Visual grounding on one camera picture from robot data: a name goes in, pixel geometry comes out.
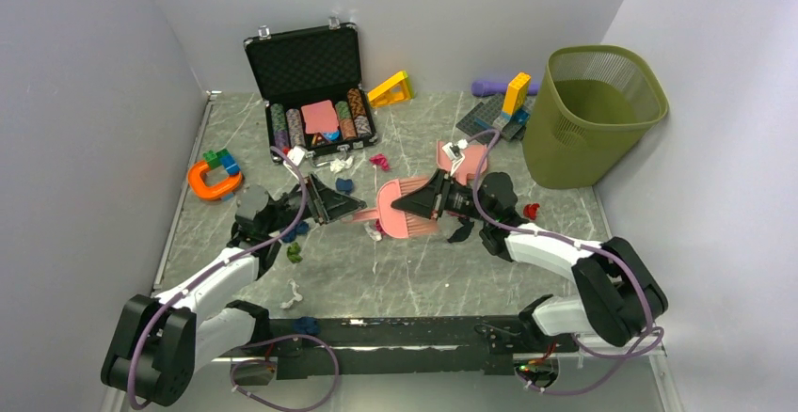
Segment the green toy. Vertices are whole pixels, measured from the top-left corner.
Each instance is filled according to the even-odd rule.
[[[217,167],[222,166],[222,162],[219,160],[221,156],[219,156],[219,154],[215,151],[206,151],[202,154],[202,158],[205,159],[205,163],[207,163],[208,167],[211,169],[216,169]]]
[[[288,249],[286,249],[286,254],[288,255],[288,260],[291,263],[299,263],[300,261],[302,261],[302,256],[299,255],[299,252],[301,252],[301,251],[302,251],[302,248],[299,247],[299,243],[297,243],[296,241],[291,243],[288,246]]]

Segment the yellow toy block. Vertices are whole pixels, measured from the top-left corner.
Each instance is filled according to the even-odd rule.
[[[516,111],[523,106],[526,100],[526,93],[529,90],[529,82],[532,77],[524,72],[519,73],[513,78],[513,81],[507,86],[507,93],[504,95],[504,104],[502,104],[502,112],[508,117],[512,118]]]
[[[376,108],[386,104],[404,102],[413,98],[413,88],[406,71],[398,71],[394,76],[369,92],[369,104]]]

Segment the lego baseplate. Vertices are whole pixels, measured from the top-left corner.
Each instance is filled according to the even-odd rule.
[[[527,102],[528,103],[522,106],[517,112],[523,111],[525,113],[529,113],[528,106],[530,103],[529,101]],[[486,128],[489,128],[493,120],[495,120],[502,113],[503,103],[504,94],[496,94],[487,102],[478,103],[471,111],[469,111],[469,114],[467,114],[457,123],[456,127],[466,135],[476,135]],[[523,123],[517,122],[515,120],[510,121],[510,123],[502,128],[502,138],[508,141],[511,139],[522,139],[526,130],[525,124],[525,121]],[[490,135],[485,135],[480,136],[477,138],[477,140],[481,144],[487,144],[490,142],[490,138]]]

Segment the red toy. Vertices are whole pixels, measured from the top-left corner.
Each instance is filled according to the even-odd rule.
[[[532,219],[537,219],[537,209],[540,208],[539,203],[531,203],[524,207],[524,216]]]
[[[379,154],[369,158],[369,161],[371,161],[372,164],[375,165],[375,166],[380,166],[382,168],[382,170],[384,170],[386,172],[391,170],[391,166],[389,166],[389,164],[388,164],[388,158],[386,158],[385,155],[383,155],[382,153],[379,153]]]

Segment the purple toy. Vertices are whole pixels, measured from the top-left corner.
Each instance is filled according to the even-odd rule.
[[[488,81],[488,80],[474,80],[471,83],[471,94],[474,97],[487,97],[489,95],[496,95],[496,94],[504,94],[507,92],[507,87],[510,85],[510,82],[501,82],[501,81]],[[526,95],[537,95],[537,91],[540,89],[540,83],[530,83],[529,90],[527,91]]]

